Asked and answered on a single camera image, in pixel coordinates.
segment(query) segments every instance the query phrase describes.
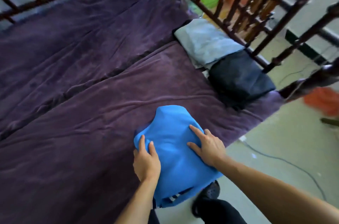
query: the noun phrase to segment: purple blanket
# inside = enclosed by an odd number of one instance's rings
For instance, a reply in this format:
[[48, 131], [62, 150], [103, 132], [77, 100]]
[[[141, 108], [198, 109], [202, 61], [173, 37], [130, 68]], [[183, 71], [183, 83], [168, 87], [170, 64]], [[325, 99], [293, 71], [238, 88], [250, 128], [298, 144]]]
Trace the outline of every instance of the purple blanket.
[[68, 89], [117, 75], [173, 41], [188, 19], [182, 8], [181, 0], [71, 0], [0, 34], [0, 140]]
[[112, 224], [138, 186], [133, 133], [184, 106], [230, 145], [283, 104], [272, 91], [236, 112], [171, 42], [92, 85], [0, 143], [0, 223]]

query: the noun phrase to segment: forearm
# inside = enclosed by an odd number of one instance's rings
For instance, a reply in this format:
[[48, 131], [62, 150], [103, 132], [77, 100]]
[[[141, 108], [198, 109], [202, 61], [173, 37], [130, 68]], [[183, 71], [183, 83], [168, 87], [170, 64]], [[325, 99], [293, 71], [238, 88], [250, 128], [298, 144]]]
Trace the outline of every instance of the forearm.
[[152, 209], [157, 180], [145, 180], [140, 183], [128, 205], [122, 211], [115, 224], [147, 224]]
[[219, 161], [216, 167], [272, 224], [339, 223], [338, 209], [278, 179], [229, 159]]

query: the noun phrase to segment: orange cloth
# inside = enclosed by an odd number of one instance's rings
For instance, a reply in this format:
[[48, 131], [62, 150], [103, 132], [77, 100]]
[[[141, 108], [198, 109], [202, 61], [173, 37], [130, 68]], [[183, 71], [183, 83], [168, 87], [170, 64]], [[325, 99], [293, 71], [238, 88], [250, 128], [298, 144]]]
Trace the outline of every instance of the orange cloth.
[[327, 116], [339, 115], [339, 93], [330, 87], [317, 87], [310, 94], [304, 96], [308, 106], [317, 108]]

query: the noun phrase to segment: black shoe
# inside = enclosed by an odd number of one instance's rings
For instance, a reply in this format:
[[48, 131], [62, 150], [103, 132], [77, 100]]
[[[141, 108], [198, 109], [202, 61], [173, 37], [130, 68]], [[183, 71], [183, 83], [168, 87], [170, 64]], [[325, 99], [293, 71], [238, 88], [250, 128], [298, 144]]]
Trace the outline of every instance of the black shoe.
[[194, 200], [192, 204], [192, 214], [196, 218], [199, 218], [199, 213], [197, 211], [197, 202], [199, 202], [199, 200], [205, 197], [210, 199], [218, 199], [219, 195], [220, 195], [220, 186], [218, 181], [214, 180], [214, 182], [210, 183], [207, 187], [205, 187], [197, 196], [197, 198]]

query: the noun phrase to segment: hand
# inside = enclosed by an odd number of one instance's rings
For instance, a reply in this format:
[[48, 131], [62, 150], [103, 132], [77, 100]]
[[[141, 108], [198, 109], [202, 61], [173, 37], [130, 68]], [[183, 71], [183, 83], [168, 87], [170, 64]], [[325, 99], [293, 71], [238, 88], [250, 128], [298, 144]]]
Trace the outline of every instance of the hand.
[[201, 148], [193, 142], [188, 142], [190, 149], [205, 162], [207, 165], [217, 168], [219, 162], [224, 160], [231, 160], [226, 155], [225, 146], [223, 142], [213, 136], [208, 129], [205, 129], [205, 134], [200, 129], [190, 125], [189, 128], [199, 137], [201, 141]]
[[139, 152], [134, 150], [134, 172], [138, 176], [138, 179], [143, 182], [145, 180], [152, 180], [158, 182], [160, 175], [160, 161], [153, 141], [148, 145], [150, 153], [146, 151], [145, 136], [142, 135], [139, 140]]

